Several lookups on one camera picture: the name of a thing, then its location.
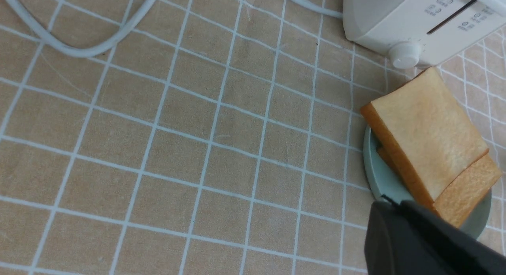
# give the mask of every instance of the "white toaster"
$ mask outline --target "white toaster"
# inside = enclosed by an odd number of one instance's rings
[[[437,65],[506,24],[506,0],[344,0],[346,38],[396,68]]]

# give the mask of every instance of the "white bread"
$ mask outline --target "white bread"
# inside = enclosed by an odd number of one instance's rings
[[[432,203],[488,146],[435,68],[360,110],[418,203]]]
[[[394,161],[392,160],[392,158],[388,155],[387,151],[385,150],[384,147],[380,146],[377,150],[378,152],[378,156],[381,157],[381,159],[387,164],[387,166],[393,171],[395,172],[395,174],[397,175],[400,175],[399,173],[399,170],[397,169],[397,167],[395,167],[395,164],[394,164]]]
[[[501,174],[492,158],[488,154],[483,156],[446,187],[434,202],[434,208],[441,218],[460,227]]]

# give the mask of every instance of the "light blue plate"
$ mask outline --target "light blue plate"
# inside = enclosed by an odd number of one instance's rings
[[[376,199],[382,199],[385,194],[397,203],[402,200],[413,200],[413,196],[408,192],[399,177],[388,167],[376,151],[381,143],[378,141],[371,128],[367,126],[364,136],[364,166],[369,186]],[[461,226],[461,230],[477,239],[490,215],[490,205],[492,204],[492,192],[483,197],[478,203],[468,219]]]

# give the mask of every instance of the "toaster slot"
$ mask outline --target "toaster slot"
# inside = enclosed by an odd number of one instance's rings
[[[459,10],[455,11],[452,15],[450,15],[450,17],[444,19],[444,21],[440,22],[434,28],[432,28],[431,30],[429,30],[427,32],[427,34],[430,35],[430,34],[436,32],[436,30],[438,30],[438,28],[441,28],[442,26],[444,26],[446,23],[448,23],[449,21],[451,21],[454,17],[456,17],[458,14],[462,13],[464,10],[466,10],[467,8],[469,8],[470,6],[472,6],[474,3],[476,3],[476,0],[469,1],[466,5],[463,5]]]

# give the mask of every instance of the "toaster knob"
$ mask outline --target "toaster knob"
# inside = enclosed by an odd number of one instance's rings
[[[393,46],[388,55],[395,68],[407,69],[418,64],[420,45],[414,42],[401,42]]]

